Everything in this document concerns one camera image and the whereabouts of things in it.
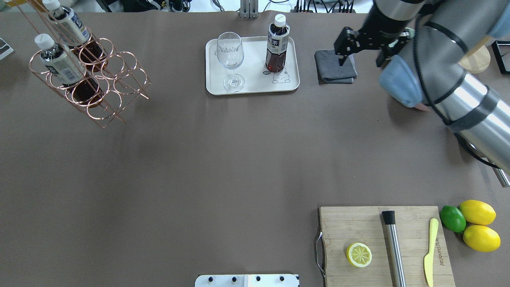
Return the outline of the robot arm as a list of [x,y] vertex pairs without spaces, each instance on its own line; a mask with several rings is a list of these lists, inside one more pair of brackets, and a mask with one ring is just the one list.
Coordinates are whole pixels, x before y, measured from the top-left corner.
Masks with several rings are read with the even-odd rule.
[[467,147],[509,171],[509,106],[459,63],[487,38],[508,35],[508,0],[375,0],[359,30],[339,34],[339,63],[363,50],[388,56],[388,45],[413,19],[415,35],[392,53],[381,87],[405,106],[432,107]]

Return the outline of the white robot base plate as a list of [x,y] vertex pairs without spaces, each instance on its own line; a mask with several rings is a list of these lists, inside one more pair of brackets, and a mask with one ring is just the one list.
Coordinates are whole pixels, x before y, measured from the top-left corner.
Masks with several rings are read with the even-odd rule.
[[227,274],[200,275],[195,287],[299,287],[295,274]]

